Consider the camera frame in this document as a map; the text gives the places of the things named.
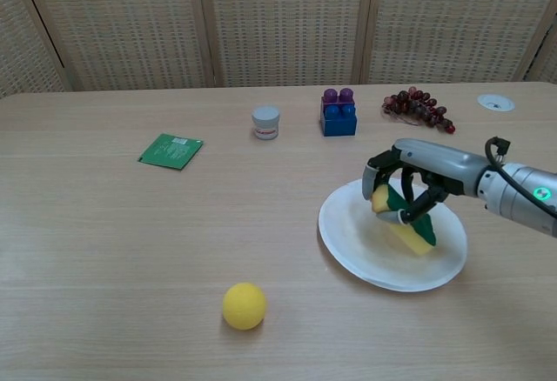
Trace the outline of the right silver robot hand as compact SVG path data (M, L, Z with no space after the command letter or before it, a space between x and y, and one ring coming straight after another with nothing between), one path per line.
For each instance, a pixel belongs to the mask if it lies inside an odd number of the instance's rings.
M387 184L402 170L401 189L409 206L378 218L393 224L411 224L450 195L477 198L480 179L488 169L485 157L442 144L412 138L395 141L392 148L371 157L362 176L362 195Z

